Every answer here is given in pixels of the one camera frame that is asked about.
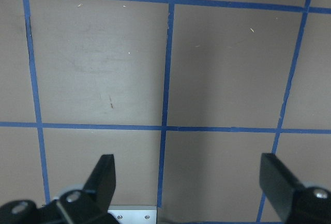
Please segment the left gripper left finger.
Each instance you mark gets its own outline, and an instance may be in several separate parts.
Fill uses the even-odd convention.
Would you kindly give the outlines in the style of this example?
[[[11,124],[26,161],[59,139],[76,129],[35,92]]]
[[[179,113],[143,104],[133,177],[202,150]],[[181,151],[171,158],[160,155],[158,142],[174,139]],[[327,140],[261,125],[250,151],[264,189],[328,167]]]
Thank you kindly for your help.
[[[115,193],[115,161],[113,154],[104,154],[100,157],[85,182],[83,191],[90,196],[103,212],[108,211]]]

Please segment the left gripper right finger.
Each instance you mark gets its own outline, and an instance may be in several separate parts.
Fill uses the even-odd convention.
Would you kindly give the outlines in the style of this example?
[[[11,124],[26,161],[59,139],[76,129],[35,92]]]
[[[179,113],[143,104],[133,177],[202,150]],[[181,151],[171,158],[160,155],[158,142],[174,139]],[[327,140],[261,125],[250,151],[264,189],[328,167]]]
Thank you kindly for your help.
[[[259,184],[281,221],[293,214],[304,184],[273,153],[263,153],[260,160]]]

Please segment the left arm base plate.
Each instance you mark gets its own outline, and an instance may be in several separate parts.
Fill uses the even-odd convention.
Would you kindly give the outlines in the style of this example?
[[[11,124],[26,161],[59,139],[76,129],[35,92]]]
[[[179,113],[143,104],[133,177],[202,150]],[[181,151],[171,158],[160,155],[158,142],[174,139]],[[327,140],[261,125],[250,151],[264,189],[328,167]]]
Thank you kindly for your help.
[[[156,206],[110,205],[108,213],[119,223],[157,223]]]

